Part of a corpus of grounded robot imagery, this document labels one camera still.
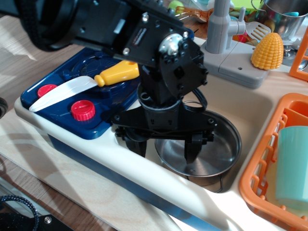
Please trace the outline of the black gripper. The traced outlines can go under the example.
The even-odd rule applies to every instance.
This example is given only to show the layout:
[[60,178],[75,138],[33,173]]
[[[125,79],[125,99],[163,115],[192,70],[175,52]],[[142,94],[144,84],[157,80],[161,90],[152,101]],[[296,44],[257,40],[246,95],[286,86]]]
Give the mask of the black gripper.
[[149,139],[184,140],[187,164],[195,161],[203,144],[214,139],[217,120],[205,112],[189,110],[182,101],[168,108],[154,109],[146,105],[113,116],[120,136],[132,152],[145,157]]

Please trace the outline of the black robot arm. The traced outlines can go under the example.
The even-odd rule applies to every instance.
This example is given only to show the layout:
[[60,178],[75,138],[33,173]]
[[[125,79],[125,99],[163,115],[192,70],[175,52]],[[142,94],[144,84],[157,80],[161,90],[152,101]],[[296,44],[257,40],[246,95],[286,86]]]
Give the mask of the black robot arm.
[[144,155],[150,138],[184,140],[184,157],[192,163],[213,140],[215,120],[182,101],[190,92],[200,96],[199,87],[207,83],[204,55],[161,0],[6,3],[8,13],[21,20],[32,43],[43,51],[78,44],[138,64],[141,105],[112,119],[130,150]]

